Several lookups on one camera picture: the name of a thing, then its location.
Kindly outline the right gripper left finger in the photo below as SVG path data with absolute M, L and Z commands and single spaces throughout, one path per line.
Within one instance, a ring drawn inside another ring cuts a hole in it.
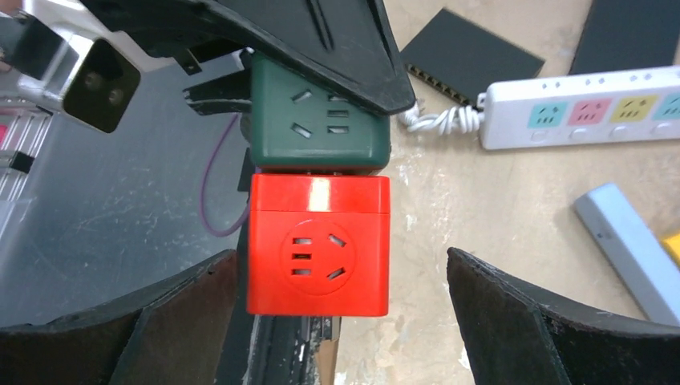
M 43 325 L 1 330 L 4 384 L 210 384 L 238 287 L 222 251 L 160 282 Z

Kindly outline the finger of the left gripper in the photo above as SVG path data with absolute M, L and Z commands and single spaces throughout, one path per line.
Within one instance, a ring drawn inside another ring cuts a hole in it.
M 226 41 L 379 115 L 415 103 L 381 1 L 87 1 L 85 7 L 154 58 Z
M 250 113 L 252 72 L 233 72 L 183 90 L 186 104 L 200 116 Z

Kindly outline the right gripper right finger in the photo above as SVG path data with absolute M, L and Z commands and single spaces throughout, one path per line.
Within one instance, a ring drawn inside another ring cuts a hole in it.
M 587 306 L 458 248 L 447 282 L 478 384 L 676 384 L 679 329 Z

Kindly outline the dark green cube socket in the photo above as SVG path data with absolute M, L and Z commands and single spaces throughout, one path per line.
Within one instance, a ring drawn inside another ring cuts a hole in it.
M 262 169 L 380 170 L 390 119 L 361 109 L 262 54 L 252 62 L 251 154 Z

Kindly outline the red cube socket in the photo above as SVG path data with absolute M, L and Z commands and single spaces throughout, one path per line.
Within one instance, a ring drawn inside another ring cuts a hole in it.
M 385 176 L 255 175 L 247 311 L 386 315 L 390 235 L 391 182 Z

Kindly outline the white power strip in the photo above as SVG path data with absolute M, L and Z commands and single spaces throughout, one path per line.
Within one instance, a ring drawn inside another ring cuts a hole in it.
M 679 137 L 677 66 L 498 82 L 483 102 L 486 150 Z

